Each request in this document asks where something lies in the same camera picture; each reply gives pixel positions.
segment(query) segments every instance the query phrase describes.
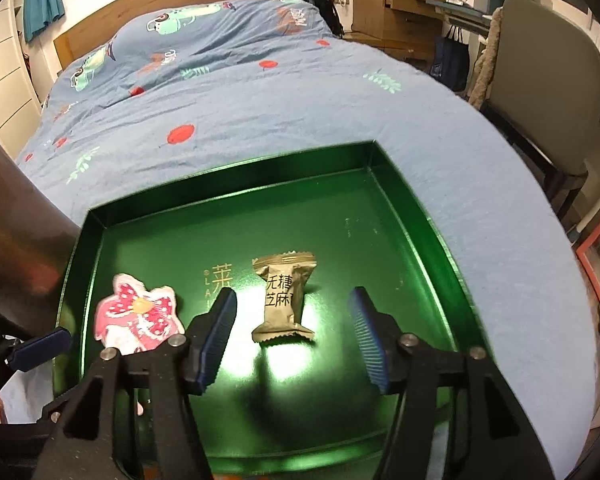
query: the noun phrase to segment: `candy wrapper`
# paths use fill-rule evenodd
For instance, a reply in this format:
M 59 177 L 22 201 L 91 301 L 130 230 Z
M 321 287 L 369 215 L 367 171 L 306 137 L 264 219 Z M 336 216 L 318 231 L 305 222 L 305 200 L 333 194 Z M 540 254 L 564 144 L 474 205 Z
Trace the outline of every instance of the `candy wrapper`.
M 284 253 L 253 260 L 256 274 L 267 282 L 264 323 L 251 337 L 256 343 L 285 335 L 313 339 L 315 333 L 300 324 L 304 285 L 316 265 L 312 253 Z
M 184 333 L 171 287 L 147 291 L 129 274 L 118 274 L 113 292 L 97 304 L 95 337 L 104 346 L 128 355 L 153 350 L 172 335 Z

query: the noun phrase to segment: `metal screw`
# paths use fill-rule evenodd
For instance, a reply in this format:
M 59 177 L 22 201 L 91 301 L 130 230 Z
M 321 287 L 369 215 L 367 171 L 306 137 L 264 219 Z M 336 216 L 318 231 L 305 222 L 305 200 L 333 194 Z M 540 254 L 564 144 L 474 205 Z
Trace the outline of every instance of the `metal screw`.
M 184 343 L 187 342 L 187 337 L 183 334 L 175 334 L 169 337 L 168 342 L 171 346 L 182 346 Z
M 100 357 L 104 361 L 110 361 L 117 355 L 117 348 L 110 346 L 109 348 L 105 348 L 100 352 Z
M 402 334 L 400 336 L 400 344 L 402 346 L 406 346 L 407 348 L 411 348 L 412 346 L 417 346 L 419 343 L 419 339 L 415 334 Z
M 487 356 L 487 351 L 481 346 L 474 346 L 469 350 L 472 359 L 480 360 Z

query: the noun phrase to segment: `bed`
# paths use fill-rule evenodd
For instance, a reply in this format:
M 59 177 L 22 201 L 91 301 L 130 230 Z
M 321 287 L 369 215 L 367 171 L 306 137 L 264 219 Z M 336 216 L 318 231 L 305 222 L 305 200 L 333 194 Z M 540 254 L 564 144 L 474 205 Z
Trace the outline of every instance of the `bed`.
M 113 25 L 56 40 L 65 71 L 22 171 L 80 224 L 95 205 L 183 175 L 378 140 L 442 232 L 564 478 L 594 409 L 594 330 L 564 232 L 497 131 L 426 74 L 335 38 L 300 0 L 151 5 L 118 0 L 102 11 Z

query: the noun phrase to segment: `gray chair back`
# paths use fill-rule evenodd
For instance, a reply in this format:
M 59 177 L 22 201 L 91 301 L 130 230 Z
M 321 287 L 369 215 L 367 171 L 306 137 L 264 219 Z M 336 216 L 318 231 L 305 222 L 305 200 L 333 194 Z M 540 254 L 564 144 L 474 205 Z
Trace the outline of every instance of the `gray chair back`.
M 600 120 L 600 53 L 553 10 L 506 0 L 489 102 L 555 168 L 583 174 Z

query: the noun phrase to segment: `green leaf print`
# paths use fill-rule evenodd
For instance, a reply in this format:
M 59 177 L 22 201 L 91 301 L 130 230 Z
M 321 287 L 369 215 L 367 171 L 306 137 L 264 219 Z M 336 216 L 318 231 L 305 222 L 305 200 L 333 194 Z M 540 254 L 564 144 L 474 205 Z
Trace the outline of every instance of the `green leaf print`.
M 97 152 L 97 150 L 99 150 L 99 149 L 100 149 L 99 146 L 96 148 L 93 148 L 92 150 L 90 150 L 89 152 L 86 152 L 84 155 L 82 155 L 82 156 L 80 156 L 80 158 L 78 158 L 78 161 L 75 163 L 75 170 L 70 174 L 70 176 L 68 177 L 68 180 L 66 181 L 67 184 L 71 180 L 77 179 L 77 177 L 80 173 L 84 173 L 89 168 L 87 161 L 91 160 L 91 158 L 93 158 L 94 153 Z
M 365 74 L 362 77 L 368 79 L 372 83 L 376 83 L 376 85 L 378 85 L 380 88 L 386 90 L 387 92 L 391 92 L 392 94 L 402 91 L 401 83 L 398 83 L 389 75 L 381 73 L 380 70 L 372 74 Z
M 211 72 L 211 69 L 209 69 L 207 66 L 185 68 L 180 70 L 180 76 L 182 76 L 182 79 L 190 79 L 192 77 L 198 77 L 204 74 L 208 74 L 209 72 Z

